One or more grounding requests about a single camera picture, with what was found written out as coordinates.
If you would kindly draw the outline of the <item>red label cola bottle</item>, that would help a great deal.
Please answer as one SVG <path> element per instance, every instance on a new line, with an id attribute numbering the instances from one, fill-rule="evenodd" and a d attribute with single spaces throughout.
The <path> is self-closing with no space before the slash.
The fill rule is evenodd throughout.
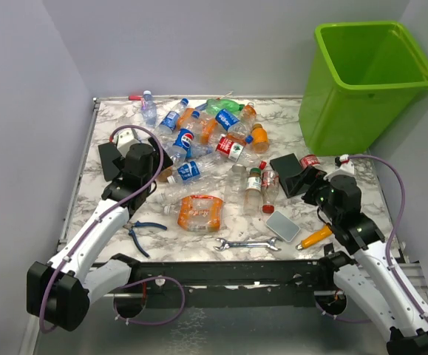
<path id="1" fill-rule="evenodd" d="M 273 214 L 275 201 L 279 194 L 279 176 L 273 170 L 265 170 L 262 172 L 262 212 L 265 214 Z"/>

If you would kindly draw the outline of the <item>starbucks coffee bottle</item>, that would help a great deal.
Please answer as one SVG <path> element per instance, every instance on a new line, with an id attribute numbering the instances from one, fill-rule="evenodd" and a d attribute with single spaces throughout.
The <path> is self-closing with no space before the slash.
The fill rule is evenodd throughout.
<path id="1" fill-rule="evenodd" d="M 243 213 L 253 216 L 258 212 L 259 203 L 261 200 L 261 170 L 252 168 L 247 179 L 245 189 L 245 199 L 243 204 Z"/>

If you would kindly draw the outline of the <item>clear label-less bottle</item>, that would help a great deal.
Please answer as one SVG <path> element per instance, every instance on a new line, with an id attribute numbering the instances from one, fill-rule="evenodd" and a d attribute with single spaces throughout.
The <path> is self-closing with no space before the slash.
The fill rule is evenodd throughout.
<path id="1" fill-rule="evenodd" d="M 242 164 L 234 164 L 227 173 L 224 189 L 226 203 L 240 203 L 243 201 L 248 174 Z"/>

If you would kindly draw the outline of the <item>large orange label bottle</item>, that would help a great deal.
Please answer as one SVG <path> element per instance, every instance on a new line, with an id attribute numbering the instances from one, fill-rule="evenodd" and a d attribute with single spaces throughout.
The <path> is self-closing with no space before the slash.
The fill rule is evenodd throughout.
<path id="1" fill-rule="evenodd" d="M 202 233 L 221 229 L 222 212 L 223 200 L 211 195 L 189 195 L 163 209 L 164 215 L 172 216 L 180 228 Z"/>

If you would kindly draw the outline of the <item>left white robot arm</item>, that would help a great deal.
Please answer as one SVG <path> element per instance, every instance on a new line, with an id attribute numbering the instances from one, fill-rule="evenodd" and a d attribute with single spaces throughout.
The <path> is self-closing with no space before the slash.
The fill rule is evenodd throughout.
<path id="1" fill-rule="evenodd" d="M 75 330 L 89 307 L 109 291 L 134 291 L 140 284 L 135 260 L 117 254 L 99 269 L 91 269 L 105 245 L 126 225 L 154 192 L 152 184 L 163 168 L 159 141 L 134 143 L 118 175 L 104 189 L 92 216 L 75 237 L 48 262 L 33 263 L 27 272 L 26 309 L 41 324 Z"/>

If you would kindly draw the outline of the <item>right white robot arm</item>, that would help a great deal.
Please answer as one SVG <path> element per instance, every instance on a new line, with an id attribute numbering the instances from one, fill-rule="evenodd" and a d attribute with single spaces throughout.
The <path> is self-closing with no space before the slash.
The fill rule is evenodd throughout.
<path id="1" fill-rule="evenodd" d="M 361 190 L 353 171 L 328 174 L 308 166 L 290 183 L 292 194 L 317 207 L 344 251 L 320 259 L 321 287 L 343 290 L 387 342 L 389 354 L 428 354 L 428 304 L 392 257 L 387 239 L 361 210 Z"/>

